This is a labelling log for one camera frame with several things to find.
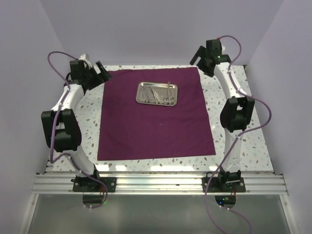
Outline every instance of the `maroon cloth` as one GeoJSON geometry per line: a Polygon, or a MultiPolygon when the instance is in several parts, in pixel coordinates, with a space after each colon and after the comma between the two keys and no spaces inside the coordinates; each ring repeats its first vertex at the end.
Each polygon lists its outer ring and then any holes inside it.
{"type": "Polygon", "coordinates": [[[197,68],[120,70],[105,83],[98,160],[215,155],[197,68]],[[136,102],[139,83],[178,86],[176,106],[136,102]]]}

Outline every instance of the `wall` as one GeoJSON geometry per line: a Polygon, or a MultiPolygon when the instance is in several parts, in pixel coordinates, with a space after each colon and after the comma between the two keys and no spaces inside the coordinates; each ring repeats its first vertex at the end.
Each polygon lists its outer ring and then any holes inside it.
{"type": "MultiPolygon", "coordinates": [[[[188,64],[206,40],[237,36],[247,64],[282,0],[41,0],[69,53],[104,64],[188,64]]],[[[227,53],[237,45],[227,43],[227,53]]]]}
{"type": "MultiPolygon", "coordinates": [[[[272,108],[263,132],[276,173],[283,173],[302,234],[311,233],[312,2],[284,0],[250,63],[255,96],[272,108]]],[[[257,106],[260,120],[266,111],[257,106]]]]}
{"type": "MultiPolygon", "coordinates": [[[[16,234],[47,161],[40,114],[62,93],[46,56],[62,46],[38,0],[1,0],[0,32],[0,232],[16,234]]],[[[68,59],[55,57],[66,73],[68,59]]]]}

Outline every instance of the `speckled tabletop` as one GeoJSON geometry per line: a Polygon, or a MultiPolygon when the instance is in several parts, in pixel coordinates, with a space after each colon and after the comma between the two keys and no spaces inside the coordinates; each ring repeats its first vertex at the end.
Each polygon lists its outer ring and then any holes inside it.
{"type": "MultiPolygon", "coordinates": [[[[161,69],[177,67],[189,66],[106,66],[105,68],[108,71],[114,71],[121,69],[161,69]]],[[[242,88],[250,94],[243,66],[234,66],[233,70],[242,88]]],[[[209,113],[216,155],[144,160],[98,161],[98,139],[104,90],[103,84],[92,91],[87,92],[78,104],[75,112],[82,133],[82,147],[89,159],[96,165],[97,169],[99,171],[112,172],[206,172],[209,170],[215,170],[218,163],[221,162],[224,156],[225,136],[224,129],[219,122],[219,116],[226,100],[220,83],[216,77],[208,77],[200,70],[199,74],[206,99],[207,111],[209,113]]],[[[254,110],[249,127],[258,125],[258,116],[254,110]]],[[[241,171],[273,172],[273,167],[262,130],[256,130],[244,135],[240,157],[241,171]]],[[[73,171],[73,167],[67,159],[64,158],[57,161],[53,165],[52,171],[73,171]]]]}

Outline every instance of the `robotic arm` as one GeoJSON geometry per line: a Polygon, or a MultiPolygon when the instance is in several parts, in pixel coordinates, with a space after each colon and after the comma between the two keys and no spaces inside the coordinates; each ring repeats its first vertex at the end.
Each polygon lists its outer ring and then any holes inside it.
{"type": "Polygon", "coordinates": [[[54,141],[54,155],[68,153],[71,155],[70,163],[76,170],[75,185],[86,188],[96,188],[96,182],[86,175],[99,180],[98,171],[95,165],[89,160],[81,147],[81,131],[75,118],[74,111],[79,101],[83,98],[87,90],[101,85],[110,80],[111,75],[105,70],[101,62],[92,65],[89,56],[84,54],[79,59],[70,61],[69,85],[64,86],[64,91],[57,104],[50,110],[41,114],[41,121],[48,147],[54,141]],[[53,122],[61,104],[60,113],[57,119],[55,137],[52,139],[53,122]]]}
{"type": "MultiPolygon", "coordinates": [[[[229,151],[235,137],[247,128],[251,121],[254,99],[238,93],[245,93],[239,85],[234,73],[230,79],[228,67],[231,63],[228,55],[222,54],[222,45],[219,39],[206,41],[206,48],[200,46],[190,64],[193,65],[200,57],[197,67],[206,75],[216,76],[219,80],[225,97],[225,106],[220,114],[220,122],[225,130],[225,154],[229,151]]],[[[241,139],[237,141],[230,154],[222,164],[218,174],[218,184],[221,188],[232,189],[241,182],[239,164],[241,139]]]]}

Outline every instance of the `white terrazzo surface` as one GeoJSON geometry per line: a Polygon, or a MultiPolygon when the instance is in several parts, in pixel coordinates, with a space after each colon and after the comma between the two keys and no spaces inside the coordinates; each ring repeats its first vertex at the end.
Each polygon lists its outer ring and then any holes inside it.
{"type": "MultiPolygon", "coordinates": [[[[108,71],[121,69],[161,69],[189,66],[106,66],[108,71]]],[[[234,66],[233,70],[242,88],[250,94],[249,85],[243,66],[234,66]]],[[[89,159],[99,171],[150,172],[150,171],[211,171],[223,159],[224,130],[219,122],[221,110],[225,104],[225,96],[216,77],[208,77],[200,70],[201,85],[206,99],[210,125],[214,138],[216,155],[193,156],[179,158],[161,158],[145,160],[97,161],[98,138],[104,85],[87,92],[78,104],[76,117],[82,133],[82,147],[89,159]]],[[[249,127],[259,125],[256,111],[253,112],[249,127]]],[[[60,159],[53,165],[52,171],[73,171],[67,159],[60,159]]],[[[241,171],[273,172],[270,156],[264,141],[262,130],[247,133],[243,137],[241,149],[241,171]]]]}

